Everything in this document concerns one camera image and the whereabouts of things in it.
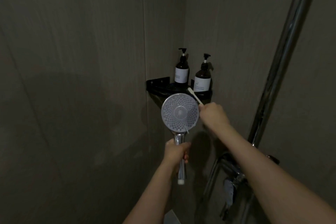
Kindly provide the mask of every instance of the bottle label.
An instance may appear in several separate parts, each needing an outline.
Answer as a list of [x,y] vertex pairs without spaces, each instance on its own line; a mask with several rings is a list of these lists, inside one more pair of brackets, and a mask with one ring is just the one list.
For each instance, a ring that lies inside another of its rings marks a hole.
[[211,78],[203,79],[203,78],[195,77],[194,91],[199,92],[199,91],[209,90],[210,82],[211,82]]
[[175,68],[175,82],[186,83],[188,81],[189,69]]

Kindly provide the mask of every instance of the person's right arm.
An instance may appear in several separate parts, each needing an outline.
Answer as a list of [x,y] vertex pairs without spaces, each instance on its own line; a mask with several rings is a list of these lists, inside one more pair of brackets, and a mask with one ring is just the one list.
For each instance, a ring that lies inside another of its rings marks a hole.
[[335,224],[336,212],[246,141],[216,103],[200,106],[200,117],[241,166],[272,224]]

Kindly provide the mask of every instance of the soap dispenser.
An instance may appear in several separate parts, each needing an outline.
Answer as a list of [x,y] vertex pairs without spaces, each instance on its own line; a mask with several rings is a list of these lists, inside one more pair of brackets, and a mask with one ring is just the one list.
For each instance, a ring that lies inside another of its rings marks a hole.
[[208,91],[210,88],[211,74],[208,70],[207,59],[211,55],[204,53],[204,61],[201,65],[201,70],[199,70],[195,75],[194,91]]
[[179,48],[182,50],[182,56],[180,58],[180,62],[175,67],[175,82],[176,83],[188,83],[188,73],[189,66],[187,62],[186,48]]

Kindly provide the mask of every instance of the chrome handle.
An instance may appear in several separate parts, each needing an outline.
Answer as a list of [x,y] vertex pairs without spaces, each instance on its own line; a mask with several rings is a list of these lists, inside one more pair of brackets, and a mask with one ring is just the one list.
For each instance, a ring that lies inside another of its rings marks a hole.
[[[185,133],[180,134],[174,134],[174,141],[176,145],[179,145],[181,143],[184,143],[184,136]],[[180,168],[177,173],[177,183],[179,185],[184,184],[184,180],[187,178],[186,176],[186,164],[184,163],[184,160],[182,159],[180,162]]]

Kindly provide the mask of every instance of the forearm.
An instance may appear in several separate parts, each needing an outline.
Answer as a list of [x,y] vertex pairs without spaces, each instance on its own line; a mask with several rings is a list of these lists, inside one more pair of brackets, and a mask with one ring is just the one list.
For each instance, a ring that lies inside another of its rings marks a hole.
[[164,215],[173,168],[162,163],[124,224],[158,224]]
[[273,224],[336,223],[334,210],[247,142],[230,125],[215,131],[240,164]]

